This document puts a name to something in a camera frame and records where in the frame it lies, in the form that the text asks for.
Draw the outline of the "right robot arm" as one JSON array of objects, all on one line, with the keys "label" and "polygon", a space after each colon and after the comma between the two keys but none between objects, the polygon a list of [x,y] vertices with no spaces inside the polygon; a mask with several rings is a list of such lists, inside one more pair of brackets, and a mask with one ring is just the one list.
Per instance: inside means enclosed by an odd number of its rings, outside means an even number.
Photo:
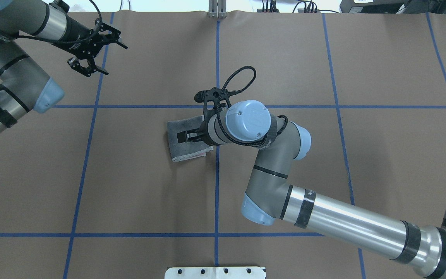
[{"label": "right robot arm", "polygon": [[295,160],[312,145],[311,134],[257,100],[203,108],[195,125],[183,120],[171,132],[177,145],[236,144],[258,150],[241,213],[271,226],[276,219],[352,244],[410,266],[419,277],[446,279],[446,211],[439,227],[418,226],[288,183]]}]

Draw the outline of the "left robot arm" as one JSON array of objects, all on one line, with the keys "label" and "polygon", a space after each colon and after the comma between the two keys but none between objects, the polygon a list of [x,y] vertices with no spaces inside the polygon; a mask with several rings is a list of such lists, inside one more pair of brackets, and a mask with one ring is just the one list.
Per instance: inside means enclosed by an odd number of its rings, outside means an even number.
[{"label": "left robot arm", "polygon": [[71,69],[83,76],[108,71],[96,65],[95,58],[104,46],[122,42],[121,32],[98,17],[94,27],[69,16],[63,0],[0,0],[0,133],[16,125],[34,110],[45,113],[64,97],[64,90],[17,43],[17,39],[49,43],[72,57]]}]

